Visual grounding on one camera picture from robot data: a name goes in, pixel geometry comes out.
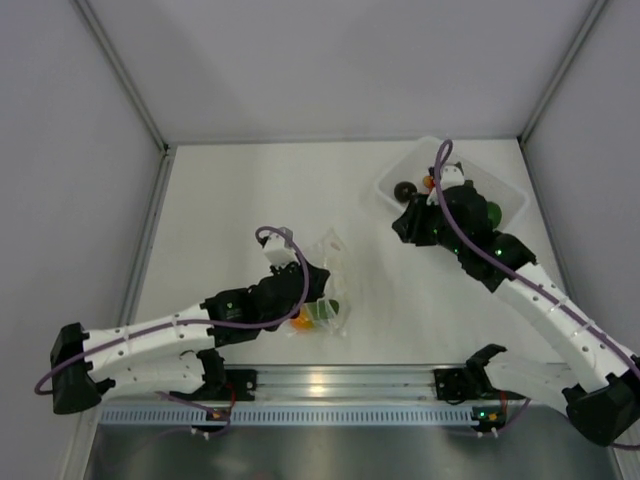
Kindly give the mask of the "dark purple fake plum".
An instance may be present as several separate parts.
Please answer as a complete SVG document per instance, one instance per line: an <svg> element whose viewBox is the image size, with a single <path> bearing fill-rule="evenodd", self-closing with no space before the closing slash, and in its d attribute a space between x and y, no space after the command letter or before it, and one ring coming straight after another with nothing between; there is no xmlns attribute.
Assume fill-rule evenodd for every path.
<svg viewBox="0 0 640 480"><path fill-rule="evenodd" d="M401 181L394 186L393 195L399 204L407 204L417 192L415 184L410 181Z"/></svg>

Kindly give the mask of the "fake strawberry bunch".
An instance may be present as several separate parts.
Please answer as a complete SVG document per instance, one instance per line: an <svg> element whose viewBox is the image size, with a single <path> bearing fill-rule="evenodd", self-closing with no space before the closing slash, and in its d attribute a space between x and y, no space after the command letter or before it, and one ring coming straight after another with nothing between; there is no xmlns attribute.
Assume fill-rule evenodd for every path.
<svg viewBox="0 0 640 480"><path fill-rule="evenodd" d="M430 169L428 174L423 177L422 184L427 193L435 190L435 175L433 169Z"/></svg>

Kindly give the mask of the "clear zip top bag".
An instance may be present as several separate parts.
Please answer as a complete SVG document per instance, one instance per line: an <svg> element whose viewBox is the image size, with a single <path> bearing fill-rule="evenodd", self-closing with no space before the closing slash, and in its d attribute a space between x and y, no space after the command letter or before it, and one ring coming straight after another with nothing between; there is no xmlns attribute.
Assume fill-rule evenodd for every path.
<svg viewBox="0 0 640 480"><path fill-rule="evenodd" d="M325 295L321 299L337 300L340 303L340 312L336 318L329 321L315 321L313 319L315 328L305 332L295 331L290 325L290 319L285 323L287 335L290 337L311 334L345 336L346 324L352 312L357 293L353 262L346 244L334 229L329 229L315 244L306 248L303 253L312 265L330 271L331 276L325 288ZM305 303L301 312L312 317L309 310L310 304Z"/></svg>

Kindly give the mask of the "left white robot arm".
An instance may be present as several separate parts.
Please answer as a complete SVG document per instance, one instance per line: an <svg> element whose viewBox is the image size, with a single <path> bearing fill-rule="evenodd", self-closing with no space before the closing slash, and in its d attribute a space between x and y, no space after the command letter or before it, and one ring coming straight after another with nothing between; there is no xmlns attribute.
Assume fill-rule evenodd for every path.
<svg viewBox="0 0 640 480"><path fill-rule="evenodd" d="M130 327L62 327L50 352L48 392L57 415L114 397L176 395L215 399L226 386L219 348L256 339L321 300L331 274L308 262L273 267L245 288L221 291L181 312Z"/></svg>

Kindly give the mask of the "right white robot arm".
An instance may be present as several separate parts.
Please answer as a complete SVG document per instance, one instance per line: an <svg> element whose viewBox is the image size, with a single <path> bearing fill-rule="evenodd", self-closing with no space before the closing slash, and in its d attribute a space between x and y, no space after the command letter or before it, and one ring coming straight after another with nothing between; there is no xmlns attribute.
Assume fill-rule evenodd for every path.
<svg viewBox="0 0 640 480"><path fill-rule="evenodd" d="M543 403L592 443L619 447L619 437L639 420L638 354L588 319L522 241L498 230L488 201L471 183L422 193L403 181L394 197L405 207L392 224L401 242L453 254L469 277L515 310L564 363L529 361L488 344L465 363L471 392L488 397L508 391Z"/></svg>

